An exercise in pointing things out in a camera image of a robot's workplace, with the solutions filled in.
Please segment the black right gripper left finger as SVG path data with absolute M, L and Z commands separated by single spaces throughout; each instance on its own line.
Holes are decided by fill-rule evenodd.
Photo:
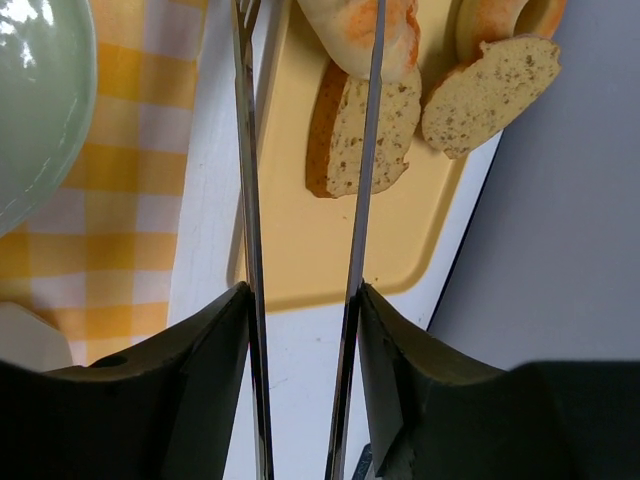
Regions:
M 5 479 L 219 479 L 248 349 L 249 288 L 87 367 L 1 366 Z

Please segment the silver metal tongs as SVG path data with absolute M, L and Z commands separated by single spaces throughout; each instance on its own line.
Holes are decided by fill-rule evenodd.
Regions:
M 235 95 L 239 145 L 239 166 L 244 223 L 245 265 L 253 306 L 249 309 L 254 418 L 256 423 L 257 477 L 273 479 L 274 458 L 268 377 L 266 310 L 258 182 L 258 155 L 253 84 L 252 34 L 261 3 L 231 3 L 235 61 Z M 345 451 L 351 401 L 352 375 L 363 285 L 367 227 L 372 193 L 372 175 L 377 145 L 381 99 L 381 67 L 384 51 L 386 3 L 376 4 L 376 29 L 372 50 L 369 90 L 364 126 L 363 151 L 357 192 L 351 257 L 344 306 L 336 386 L 325 467 L 326 479 L 344 477 Z

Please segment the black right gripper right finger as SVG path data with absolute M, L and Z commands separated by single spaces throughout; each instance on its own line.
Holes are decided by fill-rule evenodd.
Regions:
M 475 360 L 360 294 L 359 350 L 381 479 L 635 479 L 639 365 Z

